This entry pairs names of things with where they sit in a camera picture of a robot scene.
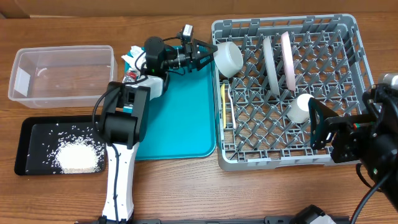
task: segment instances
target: wooden surface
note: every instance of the wooden surface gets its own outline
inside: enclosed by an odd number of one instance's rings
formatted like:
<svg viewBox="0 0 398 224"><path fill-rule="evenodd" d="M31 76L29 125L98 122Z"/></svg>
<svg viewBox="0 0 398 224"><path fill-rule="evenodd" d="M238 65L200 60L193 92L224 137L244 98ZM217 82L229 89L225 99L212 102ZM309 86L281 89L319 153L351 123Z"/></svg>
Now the wooden surface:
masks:
<svg viewBox="0 0 398 224"><path fill-rule="evenodd" d="M368 62L376 78L398 71L398 14L354 13ZM107 172L19 177L14 161L23 120L29 116L89 114L91 108L32 110L7 97L16 52L26 47L110 45L120 58L147 37L174 36L184 24L195 38L210 41L217 19L266 17L172 16L0 20L0 223L71 223L102 212ZM367 187L354 166L286 167L225 172L216 152L205 159L138 162L134 174L136 218L262 218L293 215L311 203L329 214L351 215ZM366 204L358 223L397 223L398 213L383 194Z"/></svg>

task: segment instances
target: black wire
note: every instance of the black wire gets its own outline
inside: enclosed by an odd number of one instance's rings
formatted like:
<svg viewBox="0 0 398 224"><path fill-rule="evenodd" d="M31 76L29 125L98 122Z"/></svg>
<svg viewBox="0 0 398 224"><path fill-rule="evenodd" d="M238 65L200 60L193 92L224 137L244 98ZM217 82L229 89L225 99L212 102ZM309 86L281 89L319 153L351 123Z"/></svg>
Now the black wire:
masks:
<svg viewBox="0 0 398 224"><path fill-rule="evenodd" d="M362 208L365 206L366 202L368 202L369 198L372 197L372 195L379 189L381 185L385 183L385 181L390 177L391 171L388 172L378 183L374 184L372 188L366 193L366 195L362 198L361 202L358 204L358 206L355 208L355 211L353 213L353 216L351 217L351 221L349 222L350 224L354 224L356 219L359 216L359 213L361 212Z"/></svg>
<svg viewBox="0 0 398 224"><path fill-rule="evenodd" d="M362 175L362 173L361 173L361 166L362 166L362 163L356 164L356 166L355 166L356 174L358 175L359 179L361 179L361 181L362 181L362 183L363 183L364 185L368 186L369 188L372 188L372 186L371 186L371 185L365 180L365 178L363 177L363 175Z"/></svg>
<svg viewBox="0 0 398 224"><path fill-rule="evenodd" d="M115 218L116 218L116 224L119 224L118 201L117 201L117 199L116 199L116 198L118 197L118 195L116 194L116 187L117 187L117 184L118 184L119 156L120 156L120 155L119 155L118 149L116 149L116 146L115 146L114 144L112 144L112 143L110 142L109 139L106 139L106 138L98 131L98 128L97 128L97 126L95 125L95 114L96 114L96 112L97 112L97 109L98 109L98 107L99 107L101 101L102 101L106 96L108 96L112 91L114 91L114 90L116 90L116 89L118 89L118 88L121 88L122 86L125 86L125 85L132 85L132 84L137 84L137 83L143 82L143 81L145 81L146 79L148 79L148 76L145 75L144 78L141 78L140 80L138 80L138 81L136 81L136 82L126 82L126 83L123 83L121 86L115 86L114 88L111 88L111 89L106 90L106 92L105 92L104 94L102 94L102 95L100 96L100 98L97 100L97 102L95 103L94 109L93 109L93 114L91 115L91 122L92 122L92 124L93 124L93 126L94 126L94 132L97 134L97 136L98 136L100 139L102 139L104 142L106 142L107 145L112 146L112 148L113 148L113 150L114 150L114 153L115 153L115 157L116 157L116 171L115 171L115 175L114 175L114 184L113 184L113 202L114 202L114 214L115 214Z"/></svg>
<svg viewBox="0 0 398 224"><path fill-rule="evenodd" d="M138 66L137 66L137 61L138 61L139 58L141 58L141 56L142 56L144 53L145 53L145 52L141 53L141 54L138 56L138 58L136 59L136 61L134 62L134 65L136 66L136 69L137 69L138 72L140 72L140 73L141 73L141 69L138 68Z"/></svg>
<svg viewBox="0 0 398 224"><path fill-rule="evenodd" d="M163 41L168 41L168 40L172 40L172 39L179 39L179 38L178 37L169 37L169 38L163 39Z"/></svg>
<svg viewBox="0 0 398 224"><path fill-rule="evenodd" d="M178 74L178 75L185 75L185 69L182 69L182 70L184 71L184 73L179 73L179 72L171 71L171 70L166 70L166 72L176 73L176 74Z"/></svg>

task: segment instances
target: teal tray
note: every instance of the teal tray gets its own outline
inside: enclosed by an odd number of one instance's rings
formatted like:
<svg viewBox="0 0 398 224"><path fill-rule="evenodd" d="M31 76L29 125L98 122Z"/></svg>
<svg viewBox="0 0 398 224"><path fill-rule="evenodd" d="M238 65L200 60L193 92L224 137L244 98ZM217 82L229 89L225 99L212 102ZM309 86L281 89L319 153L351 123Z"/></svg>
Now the teal tray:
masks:
<svg viewBox="0 0 398 224"><path fill-rule="evenodd" d="M184 76L170 73L169 89L149 102L147 133L137 160L206 157L215 150L213 67L211 63Z"/></svg>

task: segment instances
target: gray dish rack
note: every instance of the gray dish rack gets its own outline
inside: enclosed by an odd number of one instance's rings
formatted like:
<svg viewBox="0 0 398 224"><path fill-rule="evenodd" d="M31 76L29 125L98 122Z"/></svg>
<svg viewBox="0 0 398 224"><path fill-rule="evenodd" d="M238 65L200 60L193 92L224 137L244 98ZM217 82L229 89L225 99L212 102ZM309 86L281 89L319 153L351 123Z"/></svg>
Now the gray dish rack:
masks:
<svg viewBox="0 0 398 224"><path fill-rule="evenodd" d="M308 164L336 165L331 145L312 150L310 121L293 123L290 102L309 93L341 116L360 114L362 94L373 84L355 18L349 14L270 17L215 21L213 44L232 41L244 58L243 69L220 81L215 67L215 101L218 112L218 163L223 170L274 169ZM296 89L285 84L280 36L289 32L296 74ZM262 53L264 37L271 36L280 96L270 91ZM226 99L223 129L220 86L231 85L236 129L232 128L231 104Z"/></svg>

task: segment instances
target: table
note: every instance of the table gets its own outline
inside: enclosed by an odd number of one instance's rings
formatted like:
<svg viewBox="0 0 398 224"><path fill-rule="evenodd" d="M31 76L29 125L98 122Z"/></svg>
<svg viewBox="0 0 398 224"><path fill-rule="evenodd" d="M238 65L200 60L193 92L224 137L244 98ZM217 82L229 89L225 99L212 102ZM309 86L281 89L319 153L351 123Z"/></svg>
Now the table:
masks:
<svg viewBox="0 0 398 224"><path fill-rule="evenodd" d="M354 13L374 80L398 71L396 13ZM7 97L16 52L26 47L110 45L123 74L122 54L146 38L172 37L191 24L196 39L210 42L217 19L291 16L89 17L0 20L0 223L71 223L102 212L107 171L100 174L24 176L14 173L21 124L29 116L89 114L92 108L33 110ZM368 191L354 166L302 166L225 172L216 152L204 159L138 162L134 174L135 218L163 220L262 218L294 215L311 203L333 215L352 215ZM358 223L396 223L398 213L383 194L366 204Z"/></svg>

